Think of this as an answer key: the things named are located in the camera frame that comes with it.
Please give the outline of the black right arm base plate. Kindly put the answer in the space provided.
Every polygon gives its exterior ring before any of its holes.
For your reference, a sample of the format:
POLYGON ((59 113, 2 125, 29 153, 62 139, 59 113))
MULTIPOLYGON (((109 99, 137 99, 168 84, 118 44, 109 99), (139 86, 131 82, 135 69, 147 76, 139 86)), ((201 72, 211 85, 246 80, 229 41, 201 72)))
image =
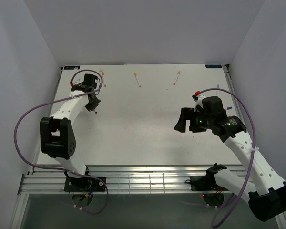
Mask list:
POLYGON ((190 185, 192 191, 222 191, 223 187, 218 186, 207 176, 190 176, 185 181, 186 184, 190 185))

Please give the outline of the right blue table sticker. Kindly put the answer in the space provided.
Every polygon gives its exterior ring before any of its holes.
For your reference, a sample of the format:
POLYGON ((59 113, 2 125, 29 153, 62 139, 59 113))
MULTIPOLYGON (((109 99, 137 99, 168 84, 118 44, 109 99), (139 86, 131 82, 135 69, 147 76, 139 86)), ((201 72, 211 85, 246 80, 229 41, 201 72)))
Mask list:
POLYGON ((220 64, 206 64, 205 67, 207 69, 221 69, 222 68, 220 64))

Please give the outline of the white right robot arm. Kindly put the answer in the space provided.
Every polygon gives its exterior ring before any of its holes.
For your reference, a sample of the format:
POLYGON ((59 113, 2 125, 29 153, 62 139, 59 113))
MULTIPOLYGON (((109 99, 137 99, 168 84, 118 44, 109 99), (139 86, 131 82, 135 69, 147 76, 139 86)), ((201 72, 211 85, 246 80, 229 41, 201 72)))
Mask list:
POLYGON ((174 129, 180 133, 211 130, 236 155, 249 175, 243 179, 226 166, 214 164, 207 169, 206 185, 210 189, 224 187, 240 194, 257 219, 265 222, 286 211, 286 181, 270 166, 259 148, 253 145, 244 123, 228 116, 217 96, 194 96, 194 108, 184 107, 174 129))

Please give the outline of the aluminium front rail frame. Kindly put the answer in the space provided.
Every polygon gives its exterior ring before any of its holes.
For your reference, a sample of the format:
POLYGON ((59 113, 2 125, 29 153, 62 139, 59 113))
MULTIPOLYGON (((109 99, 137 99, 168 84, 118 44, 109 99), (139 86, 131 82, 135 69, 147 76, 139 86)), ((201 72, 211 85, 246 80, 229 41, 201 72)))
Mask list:
MULTIPOLYGON (((188 194, 186 180, 203 176, 206 166, 90 166, 91 175, 106 177, 110 194, 188 194)), ((58 170, 35 169, 21 179, 20 194, 63 194, 65 175, 58 170)))

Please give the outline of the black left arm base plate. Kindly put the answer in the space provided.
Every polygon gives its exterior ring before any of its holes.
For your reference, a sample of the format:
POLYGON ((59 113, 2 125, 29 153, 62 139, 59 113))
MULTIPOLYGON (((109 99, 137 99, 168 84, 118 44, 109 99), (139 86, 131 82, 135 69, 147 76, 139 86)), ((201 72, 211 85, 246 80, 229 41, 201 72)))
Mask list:
POLYGON ((74 177, 66 177, 64 191, 65 192, 104 192, 104 182, 106 181, 106 177, 97 177, 95 178, 74 178, 74 177))

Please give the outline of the blue table sticker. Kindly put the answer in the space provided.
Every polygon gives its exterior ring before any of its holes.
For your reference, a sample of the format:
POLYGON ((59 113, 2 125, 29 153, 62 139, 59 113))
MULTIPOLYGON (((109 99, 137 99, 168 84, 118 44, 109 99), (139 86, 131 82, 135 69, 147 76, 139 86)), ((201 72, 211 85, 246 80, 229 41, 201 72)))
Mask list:
POLYGON ((64 70, 79 70, 80 66, 79 65, 72 65, 72 66, 64 66, 64 70))
POLYGON ((207 69, 221 69, 222 68, 220 64, 206 64, 205 67, 207 69))

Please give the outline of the orange capped white marker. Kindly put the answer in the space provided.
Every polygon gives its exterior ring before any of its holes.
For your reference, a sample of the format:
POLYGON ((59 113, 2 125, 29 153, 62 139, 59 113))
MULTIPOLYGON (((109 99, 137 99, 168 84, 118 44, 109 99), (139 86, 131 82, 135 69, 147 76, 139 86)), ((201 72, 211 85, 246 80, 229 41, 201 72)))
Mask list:
POLYGON ((103 80, 103 86, 107 87, 107 84, 105 82, 105 73, 104 73, 104 71, 102 71, 102 80, 103 80))

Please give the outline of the left blue table sticker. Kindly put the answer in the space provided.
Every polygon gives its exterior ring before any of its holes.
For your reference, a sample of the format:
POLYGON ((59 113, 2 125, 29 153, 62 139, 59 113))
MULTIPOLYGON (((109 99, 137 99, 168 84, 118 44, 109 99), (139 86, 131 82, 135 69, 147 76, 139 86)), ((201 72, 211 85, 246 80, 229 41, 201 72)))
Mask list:
POLYGON ((79 70, 80 66, 79 65, 72 65, 72 66, 64 66, 64 70, 79 70))

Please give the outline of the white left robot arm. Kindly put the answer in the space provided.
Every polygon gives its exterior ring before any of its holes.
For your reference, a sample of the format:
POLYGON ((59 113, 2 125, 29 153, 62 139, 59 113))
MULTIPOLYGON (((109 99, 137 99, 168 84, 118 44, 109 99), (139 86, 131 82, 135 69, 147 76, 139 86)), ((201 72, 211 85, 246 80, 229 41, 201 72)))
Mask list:
POLYGON ((98 83, 100 79, 95 74, 86 73, 82 82, 71 84, 70 100, 52 116, 40 121, 41 151, 59 162, 67 175, 76 178, 75 185, 83 191, 88 190, 92 182, 87 176, 87 166, 75 154, 76 138, 72 125, 84 108, 95 111, 101 102, 95 92, 98 83))

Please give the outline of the peach capped white marker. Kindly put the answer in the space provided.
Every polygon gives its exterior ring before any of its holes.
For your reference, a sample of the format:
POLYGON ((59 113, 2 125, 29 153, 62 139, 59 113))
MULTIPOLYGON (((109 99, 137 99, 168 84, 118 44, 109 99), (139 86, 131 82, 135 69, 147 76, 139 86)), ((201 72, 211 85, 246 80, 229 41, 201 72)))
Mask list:
POLYGON ((177 75, 176 75, 175 80, 174 80, 174 83, 173 83, 174 86, 176 85, 176 83, 177 83, 177 81, 178 81, 178 78, 179 78, 179 76, 180 76, 180 73, 181 73, 181 71, 178 71, 178 72, 177 72, 177 75))

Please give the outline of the yellow capped white marker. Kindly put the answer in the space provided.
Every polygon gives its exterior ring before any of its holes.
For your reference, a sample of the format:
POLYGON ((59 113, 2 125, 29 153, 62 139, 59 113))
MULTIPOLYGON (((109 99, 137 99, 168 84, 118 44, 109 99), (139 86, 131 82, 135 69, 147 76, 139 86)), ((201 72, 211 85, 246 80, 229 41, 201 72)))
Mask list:
POLYGON ((134 73, 134 76, 135 76, 135 78, 136 78, 136 81, 137 81, 137 84, 138 84, 139 88, 141 88, 142 85, 141 85, 141 83, 140 83, 140 81, 139 81, 138 74, 137 74, 137 73, 134 73))

